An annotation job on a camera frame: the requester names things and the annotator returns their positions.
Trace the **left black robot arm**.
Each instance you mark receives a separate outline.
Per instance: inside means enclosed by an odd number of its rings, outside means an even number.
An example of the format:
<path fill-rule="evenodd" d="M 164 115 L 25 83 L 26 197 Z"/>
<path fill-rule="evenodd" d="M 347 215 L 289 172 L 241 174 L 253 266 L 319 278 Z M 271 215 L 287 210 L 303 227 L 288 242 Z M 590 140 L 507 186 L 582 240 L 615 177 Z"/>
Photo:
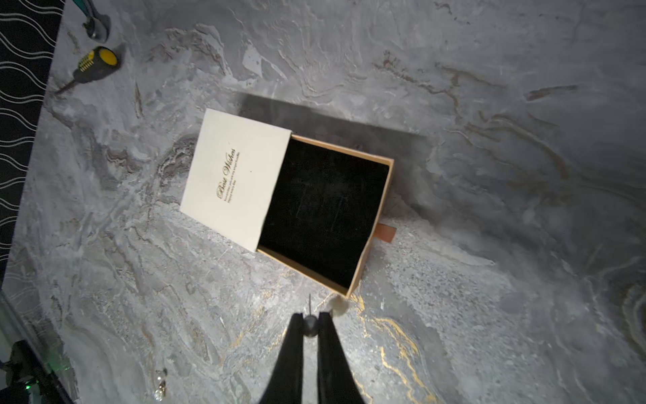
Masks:
<path fill-rule="evenodd" d="M 48 373 L 25 340 L 13 344 L 7 362 L 1 362 L 7 386 L 1 403 L 73 403 L 54 372 Z"/>

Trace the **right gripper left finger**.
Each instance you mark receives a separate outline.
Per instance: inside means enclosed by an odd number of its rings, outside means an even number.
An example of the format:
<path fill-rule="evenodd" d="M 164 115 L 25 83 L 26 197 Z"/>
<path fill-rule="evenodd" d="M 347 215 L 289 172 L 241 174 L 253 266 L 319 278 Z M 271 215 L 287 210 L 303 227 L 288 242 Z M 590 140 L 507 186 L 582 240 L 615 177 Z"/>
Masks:
<path fill-rule="evenodd" d="M 302 402 L 304 318 L 294 313 L 260 403 Z"/>

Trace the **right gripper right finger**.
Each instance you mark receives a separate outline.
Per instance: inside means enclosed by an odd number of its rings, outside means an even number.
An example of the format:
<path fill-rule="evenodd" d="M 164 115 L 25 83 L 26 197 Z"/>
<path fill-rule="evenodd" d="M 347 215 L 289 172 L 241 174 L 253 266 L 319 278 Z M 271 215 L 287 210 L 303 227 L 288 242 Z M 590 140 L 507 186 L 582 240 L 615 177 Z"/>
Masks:
<path fill-rule="evenodd" d="M 322 404 L 364 404 L 329 312 L 318 316 L 317 396 Z"/>

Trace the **pearl drop earring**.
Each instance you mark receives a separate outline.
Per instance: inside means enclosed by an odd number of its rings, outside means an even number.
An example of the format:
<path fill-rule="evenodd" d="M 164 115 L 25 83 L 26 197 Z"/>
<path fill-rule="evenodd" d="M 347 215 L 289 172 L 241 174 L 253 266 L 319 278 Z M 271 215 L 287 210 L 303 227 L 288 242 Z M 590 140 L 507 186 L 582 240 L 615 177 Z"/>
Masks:
<path fill-rule="evenodd" d="M 307 313 L 303 319 L 303 335 L 306 338 L 314 338 L 319 333 L 319 320 L 312 311 L 311 295 L 308 296 Z"/>

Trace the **cream drawer jewelry box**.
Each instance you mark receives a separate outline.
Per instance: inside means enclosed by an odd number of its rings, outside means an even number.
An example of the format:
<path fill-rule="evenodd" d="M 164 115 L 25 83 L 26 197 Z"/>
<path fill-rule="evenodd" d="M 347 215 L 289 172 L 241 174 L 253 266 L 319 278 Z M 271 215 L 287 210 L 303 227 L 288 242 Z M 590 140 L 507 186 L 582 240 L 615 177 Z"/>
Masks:
<path fill-rule="evenodd" d="M 250 252 L 343 296 L 357 288 L 374 239 L 391 158 L 207 109 L 180 210 Z"/>

